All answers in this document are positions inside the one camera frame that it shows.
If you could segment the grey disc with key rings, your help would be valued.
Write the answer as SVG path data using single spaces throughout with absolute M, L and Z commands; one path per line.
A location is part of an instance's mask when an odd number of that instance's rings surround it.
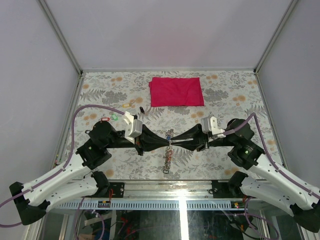
M 166 133 L 165 133 L 165 137 L 170 136 L 171 138 L 174 136 L 174 130 L 173 129 L 169 129 Z M 171 160 L 172 160 L 172 155 L 173 155 L 173 147 L 171 145 L 171 138 L 169 141 L 169 145 L 165 148 L 165 156 L 164 156 L 164 167 L 162 172 L 167 175 L 170 172 L 170 168 L 171 168 Z

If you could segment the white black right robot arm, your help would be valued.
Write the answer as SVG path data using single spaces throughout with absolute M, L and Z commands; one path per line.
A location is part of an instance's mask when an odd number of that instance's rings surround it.
M 215 117 L 206 117 L 200 124 L 171 139 L 171 144 L 190 151 L 210 147 L 231 147 L 228 157 L 248 172 L 268 181 L 259 183 L 244 172 L 237 171 L 228 182 L 233 197 L 242 194 L 263 200 L 293 217 L 304 229 L 320 230 L 320 189 L 300 179 L 275 162 L 266 146 L 252 141 L 254 132 L 247 119 L 234 118 L 225 129 L 219 128 Z

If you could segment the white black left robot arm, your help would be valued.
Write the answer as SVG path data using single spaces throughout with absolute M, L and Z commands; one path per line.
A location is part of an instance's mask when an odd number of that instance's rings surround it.
M 59 166 L 31 182 L 10 185 L 22 225 L 35 223 L 56 206 L 76 198 L 109 197 L 110 183 L 96 170 L 112 157 L 109 149 L 134 148 L 141 156 L 169 145 L 142 123 L 133 136 L 115 130 L 107 121 L 97 122 L 86 133 L 89 139 Z

